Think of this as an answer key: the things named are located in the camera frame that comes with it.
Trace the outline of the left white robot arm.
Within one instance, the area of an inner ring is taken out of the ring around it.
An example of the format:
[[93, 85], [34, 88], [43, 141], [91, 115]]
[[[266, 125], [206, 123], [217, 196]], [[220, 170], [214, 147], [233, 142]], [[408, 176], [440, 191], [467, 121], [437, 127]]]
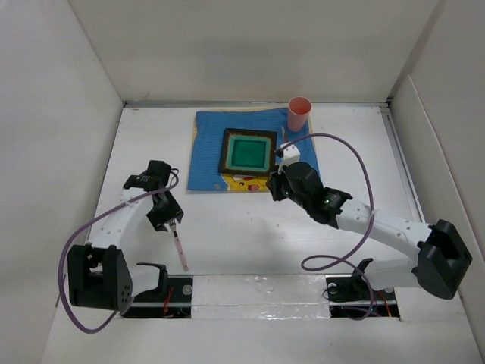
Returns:
[[151, 160], [141, 174], [132, 174], [123, 185], [117, 208], [85, 244], [67, 253], [71, 305], [126, 312], [140, 294], [162, 300], [170, 292], [167, 269], [158, 263], [139, 262], [129, 267], [126, 256], [141, 222], [155, 231], [175, 233], [183, 210], [171, 193], [178, 170]]

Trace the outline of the fork with pink handle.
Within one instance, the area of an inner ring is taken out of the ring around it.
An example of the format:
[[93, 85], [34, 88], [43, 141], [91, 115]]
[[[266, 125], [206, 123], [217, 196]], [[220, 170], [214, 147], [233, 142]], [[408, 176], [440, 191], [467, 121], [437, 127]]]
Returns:
[[175, 220], [170, 220], [168, 222], [168, 226], [174, 236], [174, 244], [175, 244], [175, 247], [177, 248], [177, 252], [178, 252], [178, 256], [180, 258], [180, 262], [181, 262], [181, 265], [183, 267], [183, 270], [184, 271], [189, 271], [189, 266], [188, 266], [188, 263], [186, 261], [186, 256], [185, 256], [185, 253], [183, 251], [183, 247], [182, 247], [182, 244], [180, 242], [180, 238], [179, 238], [179, 235], [177, 233], [177, 223], [175, 222]]

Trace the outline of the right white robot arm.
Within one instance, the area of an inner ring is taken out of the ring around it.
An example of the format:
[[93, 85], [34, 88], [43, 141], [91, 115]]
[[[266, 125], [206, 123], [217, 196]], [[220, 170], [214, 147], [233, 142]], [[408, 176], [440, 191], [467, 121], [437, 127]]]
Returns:
[[363, 259], [358, 265], [362, 273], [350, 280], [358, 298], [387, 288], [420, 287], [450, 300], [471, 265], [471, 253], [452, 223], [409, 221], [373, 210], [348, 193], [324, 187], [306, 162], [275, 167], [267, 186], [273, 200], [292, 200], [317, 223], [361, 234], [404, 255], [385, 262]]

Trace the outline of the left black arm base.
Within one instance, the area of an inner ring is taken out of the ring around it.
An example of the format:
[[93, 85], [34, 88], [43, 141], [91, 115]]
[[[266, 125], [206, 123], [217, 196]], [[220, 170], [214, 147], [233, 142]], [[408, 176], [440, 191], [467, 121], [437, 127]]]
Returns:
[[121, 316], [126, 319], [190, 319], [193, 276], [169, 275], [167, 288], [148, 290]]

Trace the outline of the orange plastic cup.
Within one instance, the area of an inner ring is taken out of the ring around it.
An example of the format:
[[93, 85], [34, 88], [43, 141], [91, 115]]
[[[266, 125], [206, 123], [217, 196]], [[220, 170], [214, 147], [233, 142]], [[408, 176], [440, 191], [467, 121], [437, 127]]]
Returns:
[[292, 98], [288, 103], [288, 129], [292, 132], [299, 132], [306, 124], [311, 108], [311, 102], [307, 98], [302, 96]]

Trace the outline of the blue Pikachu placemat cloth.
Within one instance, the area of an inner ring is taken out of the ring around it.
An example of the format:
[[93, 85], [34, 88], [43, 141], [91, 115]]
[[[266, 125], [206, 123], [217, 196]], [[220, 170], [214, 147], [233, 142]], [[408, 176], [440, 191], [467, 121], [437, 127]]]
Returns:
[[187, 189], [204, 192], [266, 192], [267, 177], [221, 174], [218, 171], [224, 131], [227, 128], [275, 131], [279, 146], [283, 144], [282, 126], [286, 129], [289, 141], [312, 132], [311, 121], [307, 121], [299, 132], [290, 131], [287, 127], [286, 108], [197, 112]]

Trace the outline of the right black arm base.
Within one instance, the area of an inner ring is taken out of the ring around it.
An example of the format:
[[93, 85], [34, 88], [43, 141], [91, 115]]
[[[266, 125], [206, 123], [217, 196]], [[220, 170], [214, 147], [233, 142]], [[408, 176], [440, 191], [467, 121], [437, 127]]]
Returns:
[[351, 275], [327, 276], [322, 297], [329, 302], [332, 319], [400, 318], [394, 291], [374, 290], [373, 301], [364, 278], [354, 270]]

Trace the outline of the square green ceramic plate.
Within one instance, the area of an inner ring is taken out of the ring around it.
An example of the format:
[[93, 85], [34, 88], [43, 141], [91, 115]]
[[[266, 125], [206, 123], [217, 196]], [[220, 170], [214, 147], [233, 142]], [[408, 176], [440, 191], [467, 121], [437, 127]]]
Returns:
[[275, 166], [277, 132], [227, 128], [224, 131], [218, 171], [250, 177], [267, 177]]

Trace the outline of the knife with pink handle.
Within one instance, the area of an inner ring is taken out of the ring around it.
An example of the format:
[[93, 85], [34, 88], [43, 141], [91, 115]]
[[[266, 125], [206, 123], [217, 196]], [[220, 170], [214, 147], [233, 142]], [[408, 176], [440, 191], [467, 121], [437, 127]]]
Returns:
[[287, 144], [289, 142], [288, 137], [286, 135], [286, 129], [284, 126], [281, 127], [281, 133], [283, 138], [283, 144]]

